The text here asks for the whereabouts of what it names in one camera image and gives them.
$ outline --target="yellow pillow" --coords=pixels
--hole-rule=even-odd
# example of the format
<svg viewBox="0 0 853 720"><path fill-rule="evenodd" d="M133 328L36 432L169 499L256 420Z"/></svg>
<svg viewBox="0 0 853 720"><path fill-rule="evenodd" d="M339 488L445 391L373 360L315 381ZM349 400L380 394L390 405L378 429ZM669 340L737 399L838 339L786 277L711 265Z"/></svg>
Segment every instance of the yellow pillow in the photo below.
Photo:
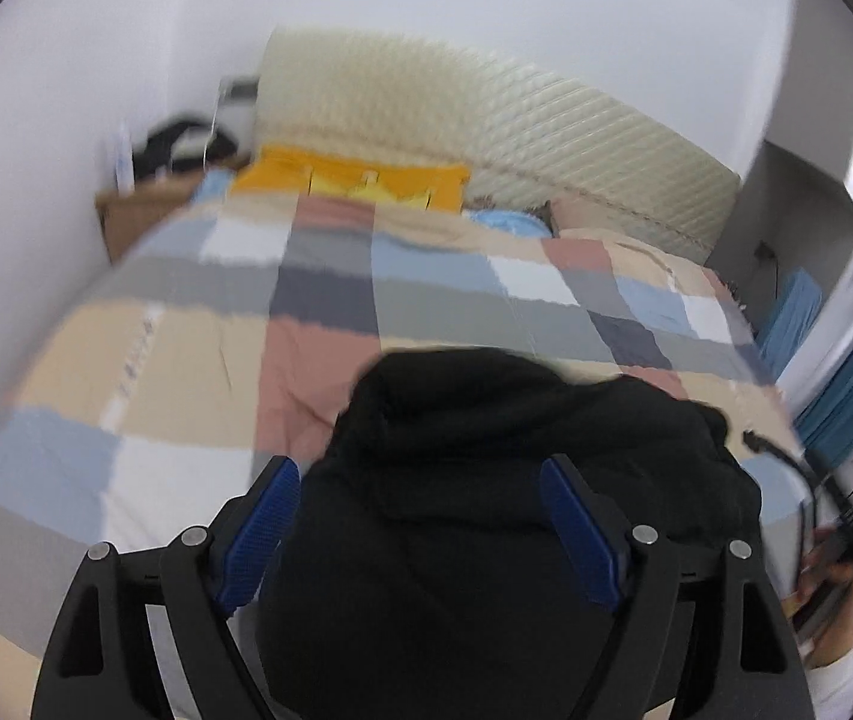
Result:
<svg viewBox="0 0 853 720"><path fill-rule="evenodd" d="M459 213L468 180L465 165L399 167L271 145L263 146L259 160L236 177L232 189L333 194Z"/></svg>

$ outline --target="checkered duvet cover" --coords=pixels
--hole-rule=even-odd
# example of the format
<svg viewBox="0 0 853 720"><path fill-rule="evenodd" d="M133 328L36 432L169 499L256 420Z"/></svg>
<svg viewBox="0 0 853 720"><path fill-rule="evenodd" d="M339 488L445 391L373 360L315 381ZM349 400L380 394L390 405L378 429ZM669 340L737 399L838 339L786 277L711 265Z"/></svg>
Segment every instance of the checkered duvet cover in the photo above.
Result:
<svg viewBox="0 0 853 720"><path fill-rule="evenodd" d="M382 352L496 346L571 379L626 373L797 450L711 271L601 230L519 239L458 215L233 194L147 237L66 317L0 430L0 719L29 716L83 551L168 543L273 454L322 455ZM168 629L156 649L194 715Z"/></svg>

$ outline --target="person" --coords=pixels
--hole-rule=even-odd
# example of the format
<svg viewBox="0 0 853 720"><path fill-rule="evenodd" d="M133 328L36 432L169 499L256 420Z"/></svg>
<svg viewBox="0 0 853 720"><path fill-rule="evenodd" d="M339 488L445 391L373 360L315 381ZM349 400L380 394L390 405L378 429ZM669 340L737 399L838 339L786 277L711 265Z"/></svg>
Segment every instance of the person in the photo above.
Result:
<svg viewBox="0 0 853 720"><path fill-rule="evenodd" d="M818 530L817 541L823 541L829 532L828 529ZM816 565L818 557L818 550L813 549L804 558L804 572L797 589L801 605L816 589L809 568ZM827 577L835 584L850 584L850 592L833 622L814 637L804 667L816 720L850 720L853 714L853 563L831 566Z"/></svg>

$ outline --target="quilted headboard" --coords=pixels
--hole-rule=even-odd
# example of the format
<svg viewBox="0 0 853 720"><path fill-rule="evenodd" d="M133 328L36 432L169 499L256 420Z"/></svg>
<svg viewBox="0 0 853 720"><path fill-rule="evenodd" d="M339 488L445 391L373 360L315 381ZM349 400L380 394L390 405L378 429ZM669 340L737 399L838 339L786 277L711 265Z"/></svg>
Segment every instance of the quilted headboard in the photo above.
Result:
<svg viewBox="0 0 853 720"><path fill-rule="evenodd" d="M537 208L561 191L601 226L703 263L738 177L629 105L532 65L440 42L277 28L263 58L256 143L404 164L465 162L467 197Z"/></svg>

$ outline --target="blue padding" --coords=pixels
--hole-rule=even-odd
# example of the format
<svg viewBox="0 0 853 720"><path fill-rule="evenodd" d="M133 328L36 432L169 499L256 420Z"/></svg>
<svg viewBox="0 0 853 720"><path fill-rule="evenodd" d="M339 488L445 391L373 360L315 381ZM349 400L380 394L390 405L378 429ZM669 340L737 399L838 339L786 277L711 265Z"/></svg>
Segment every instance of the blue padding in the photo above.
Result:
<svg viewBox="0 0 853 720"><path fill-rule="evenodd" d="M540 469L540 498L579 577L586 600L614 613L623 600L617 578L625 570L624 562L629 556L613 552L567 475L553 459L545 461Z"/></svg>
<svg viewBox="0 0 853 720"><path fill-rule="evenodd" d="M223 559L223 582L215 601L231 616L256 594L267 563L300 507L300 471L289 458L283 461L269 487L259 496L250 518L240 528Z"/></svg>

